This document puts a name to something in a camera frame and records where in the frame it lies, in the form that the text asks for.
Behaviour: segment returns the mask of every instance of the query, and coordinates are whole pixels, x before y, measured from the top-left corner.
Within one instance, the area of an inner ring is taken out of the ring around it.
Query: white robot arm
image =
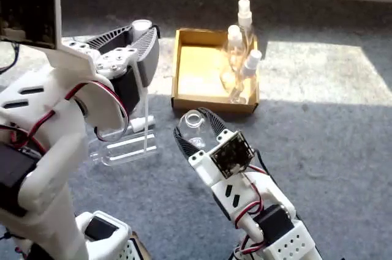
[[[211,124],[218,145],[205,152],[186,141],[179,128],[174,135],[223,213],[247,234],[233,258],[322,260],[294,205],[265,170],[250,165],[255,151],[243,134],[231,132],[210,110],[198,111]]]
[[[101,57],[87,45],[83,51],[63,45],[60,0],[0,0],[0,10],[0,40],[33,46],[50,63],[0,93],[0,224],[6,237],[29,260],[126,258],[133,251],[131,228],[101,211],[75,217],[67,180],[88,157],[85,122],[100,139],[101,130],[127,129],[128,111],[148,85],[138,50],[119,47]],[[112,74],[98,73],[99,61],[111,63]],[[130,77],[136,91],[127,86]]]

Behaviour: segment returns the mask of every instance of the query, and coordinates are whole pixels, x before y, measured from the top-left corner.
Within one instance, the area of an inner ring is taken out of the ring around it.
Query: black wire
[[[234,252],[230,255],[230,257],[228,258],[228,260],[232,260],[233,258],[236,259],[236,260],[241,260],[241,259],[239,259],[239,258],[237,258],[237,257],[235,256],[235,253],[234,253]]]
[[[0,124],[0,130],[11,130],[11,131],[13,131],[13,132],[19,133],[24,139],[26,139],[26,138],[28,137],[28,133],[26,133],[26,132],[20,130],[20,129],[17,128],[17,127],[10,127],[10,126],[8,126],[8,125]],[[45,153],[42,152],[40,146],[39,146],[38,144],[36,144],[36,143],[34,142],[33,139],[30,139],[29,141],[32,142],[32,143],[35,145],[35,147],[37,148],[39,154],[45,155]]]
[[[274,177],[273,177],[273,176],[271,175],[271,173],[268,171],[267,166],[264,164],[263,159],[262,159],[262,155],[260,154],[260,151],[259,151],[258,149],[254,149],[254,151],[256,152],[258,161],[260,162],[260,164],[261,164],[262,168],[264,169],[264,171],[267,173],[267,175],[270,176],[270,178],[271,178],[272,181],[276,184],[276,186],[277,186],[280,190],[282,190],[282,189],[279,187],[279,185],[277,184],[277,182],[276,182],[276,180],[274,179]],[[307,228],[305,222],[303,221],[303,219],[302,219],[301,216],[299,215],[298,211],[295,212],[295,217],[296,217],[299,221],[302,221],[302,223],[304,224],[305,228],[306,228],[307,230],[309,230],[309,228]],[[320,250],[317,248],[316,244],[315,244],[314,247],[316,248],[317,252],[318,252],[319,255],[321,256]]]
[[[20,45],[19,45],[19,43],[11,43],[11,45],[12,45],[13,51],[15,52],[15,57],[13,59],[13,62],[10,65],[0,68],[0,75],[2,75],[4,72],[8,71],[8,69],[11,69],[18,62]]]

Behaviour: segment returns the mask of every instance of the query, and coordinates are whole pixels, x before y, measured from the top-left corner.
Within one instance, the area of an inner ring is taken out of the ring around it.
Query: red wire
[[[261,243],[254,243],[250,248],[241,250],[241,253],[244,254],[244,255],[251,254],[251,253],[254,253],[256,251],[259,251],[259,249],[261,249],[263,246],[264,246],[263,242],[261,242]]]
[[[108,86],[98,82],[98,81],[92,81],[96,84],[98,84],[99,86],[101,86],[102,88],[106,89],[115,99],[117,99],[117,101],[121,104],[121,106],[123,107],[123,109],[125,110],[126,114],[128,114],[126,107],[124,106],[124,104],[122,103],[121,99],[117,96],[117,94],[115,92],[113,92],[112,89],[110,89]],[[88,83],[80,83],[77,84],[75,87],[73,87],[72,90],[70,90],[66,96],[64,97],[65,100],[70,100],[73,96],[75,96],[75,94],[81,89],[83,88],[85,85],[87,85]],[[48,113],[46,113],[43,117],[41,117],[31,128],[30,132],[27,134],[27,137],[25,138],[26,140],[23,141],[20,144],[15,144],[14,146],[17,148],[21,148],[23,146],[25,146],[29,140],[33,140],[33,142],[37,145],[37,147],[43,152],[46,153],[45,148],[34,138],[34,135],[37,133],[38,129],[47,121],[49,120],[51,117],[53,117],[56,114],[56,112],[54,110],[50,110]]]
[[[28,135],[28,132],[26,132],[25,130],[22,130],[21,128],[17,128],[17,127],[9,127],[8,125],[0,125],[0,130],[11,130],[12,133],[19,132],[25,136]],[[32,137],[31,141],[36,145],[36,147],[39,149],[41,154],[46,153],[45,148],[43,147],[43,145],[40,142],[38,142],[38,140],[36,140],[34,137]]]
[[[259,173],[263,173],[263,174],[267,174],[264,170],[262,170],[261,168],[254,166],[254,165],[249,165],[249,168],[252,168],[253,170],[256,170]]]
[[[245,207],[244,210],[241,211],[240,214],[238,214],[238,216],[235,218],[235,221],[234,221],[234,225],[235,225],[235,228],[236,228],[236,229],[238,229],[238,225],[237,225],[237,224],[238,224],[239,220],[240,220],[249,210],[251,210],[251,208],[253,208],[253,207],[255,207],[256,205],[259,205],[259,204],[260,204],[260,201],[251,202],[248,206]]]

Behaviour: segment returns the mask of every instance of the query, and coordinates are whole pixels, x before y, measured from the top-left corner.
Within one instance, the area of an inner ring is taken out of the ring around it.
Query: open cardboard box
[[[228,99],[219,74],[223,63],[221,48],[227,33],[204,29],[179,29],[176,33],[171,106],[189,110],[206,107],[213,111],[253,113],[258,106],[258,84],[248,104]],[[253,49],[257,49],[257,39]]]
[[[137,233],[135,231],[132,231],[130,240],[134,242],[134,245],[137,247],[137,251],[139,253],[139,256],[141,256],[140,258],[142,260],[152,260],[151,255],[148,253],[143,243],[139,240],[139,237],[137,236]]]

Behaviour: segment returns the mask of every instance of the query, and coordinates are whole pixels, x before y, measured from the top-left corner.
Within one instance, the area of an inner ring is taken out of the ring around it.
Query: cable
[[[2,125],[0,124],[0,130],[11,130],[14,133],[19,133],[23,136],[25,136],[27,138],[28,136],[28,132],[26,130],[23,130],[21,128],[17,128],[17,127],[10,127],[8,125]],[[35,137],[31,138],[31,141],[34,143],[34,145],[38,148],[39,152],[41,155],[44,155],[46,153],[45,148],[43,147],[43,145],[38,142],[37,139],[35,139]]]
[[[128,126],[129,126],[129,115],[128,115],[128,112],[127,112],[127,110],[126,110],[124,104],[122,103],[121,99],[117,96],[117,94],[116,94],[115,92],[113,92],[113,91],[112,91],[109,87],[107,87],[106,85],[104,85],[104,84],[102,84],[102,83],[100,83],[100,82],[97,82],[97,81],[88,81],[88,83],[95,84],[96,86],[99,86],[101,89],[105,90],[110,96],[112,96],[112,97],[113,97],[113,100],[114,100],[114,101],[117,103],[117,105],[119,106],[120,111],[121,111],[121,114],[122,114],[122,116],[123,116],[123,118],[124,118],[124,128],[122,129],[122,132],[121,132],[121,134],[120,134],[120,136],[119,136],[118,138],[115,138],[115,139],[106,139],[106,138],[103,138],[103,137],[101,136],[101,134],[99,133],[97,127],[94,127],[94,133],[96,134],[97,138],[98,138],[100,141],[102,141],[102,142],[113,142],[113,141],[119,140],[120,137],[122,137],[122,136],[125,134],[125,132],[126,132],[127,129],[128,129]]]
[[[268,171],[267,166],[264,164],[263,159],[262,159],[262,155],[260,154],[260,151],[258,149],[254,149],[254,151],[256,152],[258,161],[260,162],[260,164],[261,164],[262,168],[264,169],[264,171],[267,173],[267,175],[269,175],[272,178],[273,182],[277,185],[276,181],[274,180],[274,178],[272,177],[272,175]]]
[[[235,256],[235,250],[232,252],[232,254],[229,257],[229,260],[232,260],[233,258],[235,258],[236,260],[241,260],[240,258],[237,258],[237,256]]]
[[[235,228],[236,228],[236,229],[238,229],[238,222],[239,222],[239,220],[240,220],[249,210],[251,210],[253,207],[255,207],[255,206],[257,206],[257,205],[260,205],[260,201],[251,202],[250,204],[248,204],[248,205],[244,208],[244,210],[241,211],[241,213],[235,218],[235,221],[234,221],[234,225],[235,225]]]
[[[82,82],[77,84],[76,86],[74,86],[64,97],[65,100],[70,100],[73,96],[75,96],[75,94],[81,89],[83,88],[85,85],[87,84],[94,84],[98,87],[100,87],[101,89],[103,89],[106,93],[108,93],[113,100],[118,104],[120,111],[124,117],[124,128],[121,132],[121,136],[123,136],[125,134],[125,132],[128,129],[129,126],[129,116],[128,116],[128,112],[125,108],[125,106],[123,105],[123,103],[121,102],[120,98],[116,95],[115,92],[113,92],[109,87],[105,86],[104,84],[98,82],[98,81],[86,81],[86,82]],[[52,116],[54,116],[56,114],[56,112],[54,110],[50,110],[49,112],[47,112],[43,117],[41,117],[31,128],[30,132],[28,133],[27,137],[25,138],[25,140],[20,143],[20,144],[16,144],[16,147],[23,147],[25,146],[29,140],[33,139],[33,136],[37,133],[38,129],[47,121],[49,120]],[[107,140],[103,137],[101,137],[101,135],[98,132],[98,128],[95,127],[94,128],[94,133],[97,135],[97,138],[100,141],[103,142],[108,142],[108,141],[116,141],[119,138],[116,138],[114,140]]]
[[[15,58],[13,59],[13,62],[10,65],[0,68],[0,75],[2,75],[4,72],[8,71],[8,69],[11,69],[18,62],[20,44],[12,42],[11,45],[12,45],[13,51],[15,53]]]
[[[87,84],[94,84],[94,85],[100,87],[101,89],[103,89],[106,93],[108,93],[108,95],[110,95],[110,96],[113,98],[113,100],[114,100],[114,101],[117,103],[117,105],[119,106],[120,111],[121,111],[121,114],[122,114],[122,116],[124,117],[124,128],[122,129],[122,132],[121,132],[121,135],[120,135],[120,137],[122,137],[122,136],[125,134],[125,132],[127,131],[128,126],[129,126],[129,115],[128,115],[128,112],[127,112],[127,110],[126,110],[124,104],[122,103],[121,99],[120,99],[120,98],[117,96],[117,94],[116,94],[115,92],[113,92],[108,86],[106,86],[106,85],[104,85],[104,84],[102,84],[102,83],[100,83],[100,82],[98,82],[98,81],[87,81],[87,82],[83,82],[83,83],[80,83],[80,84],[76,85],[76,86],[75,86],[75,87],[65,96],[65,99],[66,99],[66,100],[70,100],[70,99],[71,99],[71,98],[72,98],[81,88],[83,88],[83,87],[84,87],[85,85],[87,85]],[[99,133],[97,127],[94,127],[94,133],[96,134],[97,138],[98,138],[100,141],[103,141],[103,142],[117,141],[117,140],[120,138],[120,137],[119,137],[119,138],[115,138],[115,139],[113,139],[113,140],[105,139],[105,138],[103,138],[103,137],[101,136],[101,134]]]
[[[251,168],[251,169],[253,169],[253,170],[256,170],[256,171],[259,172],[259,173],[267,174],[267,172],[264,171],[264,170],[262,170],[260,167],[257,167],[257,166],[251,165],[251,164],[248,165],[248,167]]]
[[[249,236],[246,235],[245,238],[244,238],[244,240],[243,240],[243,243],[241,244],[241,246],[238,246],[238,247],[236,247],[236,248],[234,249],[234,251],[233,251],[233,256],[234,256],[236,259],[238,259],[238,258],[236,257],[236,253],[238,253],[238,252],[240,252],[240,253],[243,254],[243,255],[249,254],[249,255],[251,256],[251,258],[253,259],[254,257],[253,257],[253,255],[252,255],[252,253],[257,252],[257,251],[259,251],[259,249],[261,249],[261,248],[264,247],[264,242],[261,242],[261,243],[253,243],[250,247],[245,248],[246,243],[247,243],[248,240],[249,240]]]
[[[249,214],[253,215],[253,214],[257,214],[259,213],[262,209],[263,209],[263,198],[260,194],[260,192],[258,191],[258,188],[256,187],[256,185],[251,182],[251,180],[248,178],[248,176],[244,173],[245,178],[247,179],[247,181],[251,184],[253,190],[256,192],[256,195],[258,196],[258,201],[259,201],[259,205],[256,211],[253,212],[249,212]]]

